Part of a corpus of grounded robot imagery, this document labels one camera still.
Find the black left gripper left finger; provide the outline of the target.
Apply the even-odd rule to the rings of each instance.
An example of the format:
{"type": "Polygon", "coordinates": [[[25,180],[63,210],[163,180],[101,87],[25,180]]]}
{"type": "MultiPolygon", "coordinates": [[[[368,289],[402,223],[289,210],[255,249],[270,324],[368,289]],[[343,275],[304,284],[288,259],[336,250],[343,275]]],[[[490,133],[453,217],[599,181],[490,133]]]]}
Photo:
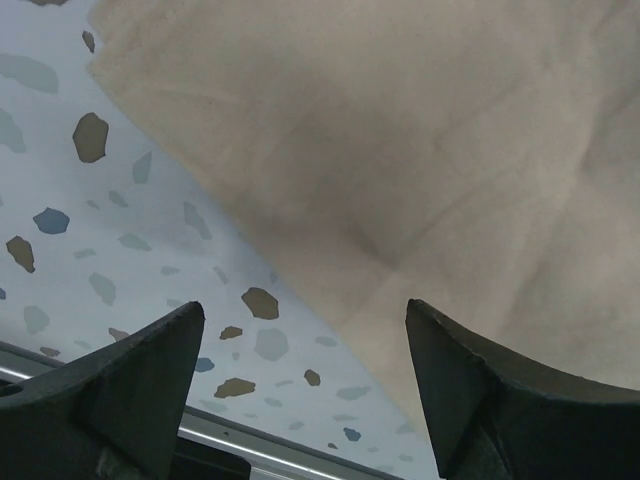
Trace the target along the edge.
{"type": "Polygon", "coordinates": [[[167,478],[204,325],[203,307],[189,302],[2,388],[2,478],[167,478]]]}

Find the beige cloth wrap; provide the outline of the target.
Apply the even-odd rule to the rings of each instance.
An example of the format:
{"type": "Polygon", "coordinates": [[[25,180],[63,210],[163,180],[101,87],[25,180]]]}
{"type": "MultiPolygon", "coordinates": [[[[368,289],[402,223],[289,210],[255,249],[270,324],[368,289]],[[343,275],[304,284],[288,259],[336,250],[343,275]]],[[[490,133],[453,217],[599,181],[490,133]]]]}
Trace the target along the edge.
{"type": "Polygon", "coordinates": [[[417,428],[420,298],[639,385],[635,1],[101,1],[90,71],[417,428]]]}

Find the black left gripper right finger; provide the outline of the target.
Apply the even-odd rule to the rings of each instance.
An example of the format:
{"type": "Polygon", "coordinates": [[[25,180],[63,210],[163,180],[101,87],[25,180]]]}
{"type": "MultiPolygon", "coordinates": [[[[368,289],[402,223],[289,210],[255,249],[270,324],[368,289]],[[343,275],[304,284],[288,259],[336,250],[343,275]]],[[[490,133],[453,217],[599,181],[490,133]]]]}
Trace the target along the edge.
{"type": "Polygon", "coordinates": [[[440,478],[638,478],[638,391],[529,359],[422,300],[405,325],[440,478]]]}

